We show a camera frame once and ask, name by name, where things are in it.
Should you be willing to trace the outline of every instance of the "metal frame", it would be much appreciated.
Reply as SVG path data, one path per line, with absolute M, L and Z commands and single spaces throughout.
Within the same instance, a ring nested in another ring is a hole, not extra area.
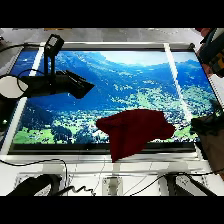
M 73 49 L 73 50 L 100 50 L 100 49 L 122 49 L 122 50 L 164 50 L 165 46 L 169 46 L 170 50 L 176 51 L 186 51 L 189 50 L 190 43 L 155 43 L 155 42 L 66 42 L 62 50 L 66 49 Z M 18 115 L 16 114 L 19 108 L 17 107 L 14 120 L 19 121 L 20 116 L 22 114 L 22 110 Z M 64 159 L 66 162 L 69 163 L 86 163 L 86 162 L 111 162 L 110 155 L 30 155 L 30 156 L 21 156 L 21 155 L 8 155 L 9 148 L 2 148 L 0 152 L 1 159 L 10 161 L 10 162 L 27 162 L 27 161 L 36 161 L 36 160 L 44 160 L 44 159 L 52 159 L 52 158 L 60 158 Z M 192 160 L 199 160 L 197 152 L 192 153 L 158 153 L 158 154 L 138 154 L 131 156 L 129 158 L 122 159 L 121 162 L 138 162 L 138 161 L 192 161 Z

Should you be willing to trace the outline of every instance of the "blue sky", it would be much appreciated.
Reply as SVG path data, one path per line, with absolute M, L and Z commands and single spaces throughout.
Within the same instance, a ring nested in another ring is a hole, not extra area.
M 108 61 L 124 64 L 140 64 L 143 66 L 168 63 L 165 52 L 158 51 L 100 51 Z M 198 61 L 193 52 L 173 52 L 175 62 L 188 60 Z

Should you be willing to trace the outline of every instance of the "flat screen display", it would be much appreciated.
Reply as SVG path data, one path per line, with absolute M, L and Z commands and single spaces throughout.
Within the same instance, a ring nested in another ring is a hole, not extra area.
M 25 62 L 35 54 L 20 54 L 14 74 L 27 69 Z M 176 80 L 166 52 L 60 51 L 56 70 L 70 70 L 95 87 L 83 99 L 69 93 L 28 99 L 13 143 L 109 143 L 108 135 L 96 127 L 97 119 L 132 109 L 163 111 L 176 127 L 172 138 L 153 142 L 198 141 L 196 134 L 190 135 L 188 117 L 211 114 L 211 100 L 217 100 L 194 52 L 172 56 Z M 44 71 L 43 58 L 39 70 Z

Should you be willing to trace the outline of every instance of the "dark red towel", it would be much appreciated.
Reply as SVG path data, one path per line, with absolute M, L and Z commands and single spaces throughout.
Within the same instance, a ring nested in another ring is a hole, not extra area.
M 96 126 L 109 135 L 112 162 L 134 155 L 154 139 L 171 138 L 175 127 L 161 111 L 127 110 L 97 120 Z

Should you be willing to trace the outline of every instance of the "screen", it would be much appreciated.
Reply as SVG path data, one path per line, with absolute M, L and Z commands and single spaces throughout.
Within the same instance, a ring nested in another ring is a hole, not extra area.
M 27 63 L 17 64 L 28 61 L 29 54 L 19 56 L 14 70 L 27 69 Z M 194 52 L 172 52 L 172 56 L 176 79 L 166 52 L 60 51 L 56 71 L 70 70 L 95 87 L 83 99 L 69 93 L 28 99 L 13 143 L 109 143 L 96 121 L 132 109 L 163 111 L 176 127 L 172 138 L 153 142 L 197 141 L 197 135 L 190 134 L 189 116 L 211 114 L 211 100 L 216 97 Z M 39 70 L 44 71 L 43 58 Z

